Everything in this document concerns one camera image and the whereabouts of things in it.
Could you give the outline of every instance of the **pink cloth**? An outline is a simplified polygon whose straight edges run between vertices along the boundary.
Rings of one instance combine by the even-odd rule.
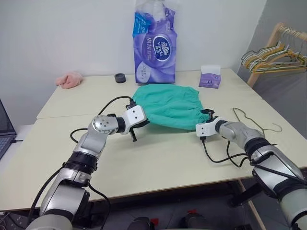
[[[69,89],[79,85],[82,79],[83,77],[80,73],[68,72],[56,79],[56,85],[61,85],[63,89]]]

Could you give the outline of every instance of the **purple tissue box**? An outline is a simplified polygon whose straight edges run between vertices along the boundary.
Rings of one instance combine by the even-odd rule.
[[[221,83],[221,75],[213,73],[201,74],[199,87],[215,88],[218,89]]]

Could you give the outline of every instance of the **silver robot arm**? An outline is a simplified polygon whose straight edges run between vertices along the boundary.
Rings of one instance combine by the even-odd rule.
[[[27,230],[71,230],[74,216],[83,211],[88,202],[88,186],[97,169],[97,161],[106,145],[109,135],[131,133],[133,128],[147,124],[147,118],[141,106],[136,105],[123,114],[98,115],[88,126],[48,190],[40,207],[40,217],[34,220]]]
[[[198,137],[219,134],[245,150],[252,175],[265,194],[277,198],[289,226],[293,230],[307,230],[307,181],[300,169],[277,147],[270,144],[258,130],[241,122],[227,122],[211,118],[196,125]]]

